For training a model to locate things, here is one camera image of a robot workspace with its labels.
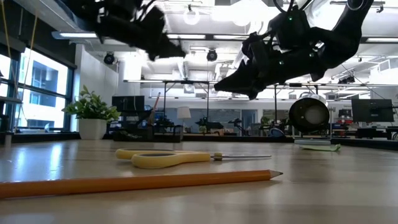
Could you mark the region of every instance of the scissors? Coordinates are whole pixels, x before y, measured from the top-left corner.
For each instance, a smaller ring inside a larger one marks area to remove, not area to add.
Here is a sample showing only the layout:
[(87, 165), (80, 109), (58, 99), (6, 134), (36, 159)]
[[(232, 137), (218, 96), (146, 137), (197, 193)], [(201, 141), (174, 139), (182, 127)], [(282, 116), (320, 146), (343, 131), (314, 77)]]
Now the scissors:
[(143, 169), (160, 169), (186, 162), (209, 162), (211, 159), (258, 159), (271, 158), (271, 155), (224, 155), (216, 152), (213, 155), (207, 152), (174, 151), (171, 149), (118, 149), (116, 158), (130, 159), (132, 164)]

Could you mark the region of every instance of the white planter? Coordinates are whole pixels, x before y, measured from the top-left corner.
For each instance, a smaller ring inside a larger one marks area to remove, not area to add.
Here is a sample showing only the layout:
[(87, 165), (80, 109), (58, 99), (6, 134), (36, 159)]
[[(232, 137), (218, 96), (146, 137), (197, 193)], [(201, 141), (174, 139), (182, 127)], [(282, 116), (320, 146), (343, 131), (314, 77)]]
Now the white planter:
[(106, 133), (106, 120), (79, 119), (79, 134), (83, 140), (100, 140)]

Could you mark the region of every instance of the table surface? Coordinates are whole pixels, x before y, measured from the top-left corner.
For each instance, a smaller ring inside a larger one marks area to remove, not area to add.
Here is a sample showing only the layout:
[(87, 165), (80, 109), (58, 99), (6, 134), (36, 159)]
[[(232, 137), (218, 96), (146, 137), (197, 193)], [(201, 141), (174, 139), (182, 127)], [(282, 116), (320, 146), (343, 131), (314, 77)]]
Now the table surface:
[[(116, 149), (271, 154), (272, 159), (200, 162), (142, 170)], [(303, 151), (293, 144), (65, 141), (0, 149), (0, 180), (186, 174), (274, 169), (267, 182), (0, 200), (0, 223), (397, 223), (398, 154), (346, 147)]]

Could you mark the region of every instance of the white lamp shade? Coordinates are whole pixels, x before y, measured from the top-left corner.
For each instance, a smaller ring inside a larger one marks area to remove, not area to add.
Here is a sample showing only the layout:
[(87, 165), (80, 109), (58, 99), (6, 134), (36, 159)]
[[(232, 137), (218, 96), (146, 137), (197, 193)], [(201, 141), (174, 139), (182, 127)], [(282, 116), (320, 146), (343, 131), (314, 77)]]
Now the white lamp shade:
[(177, 108), (177, 119), (190, 119), (191, 118), (191, 112), (189, 110), (189, 107), (183, 106)]

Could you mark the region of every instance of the pencil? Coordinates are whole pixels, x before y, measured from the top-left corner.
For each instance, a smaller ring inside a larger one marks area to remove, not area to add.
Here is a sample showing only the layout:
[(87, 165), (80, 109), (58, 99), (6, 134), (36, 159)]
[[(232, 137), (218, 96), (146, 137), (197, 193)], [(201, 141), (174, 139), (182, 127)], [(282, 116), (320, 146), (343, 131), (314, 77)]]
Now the pencil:
[(90, 194), (124, 190), (161, 189), (270, 180), (282, 175), (274, 170), (214, 172), (206, 174), (148, 175), (97, 179), (63, 179), (0, 183), (0, 198)]

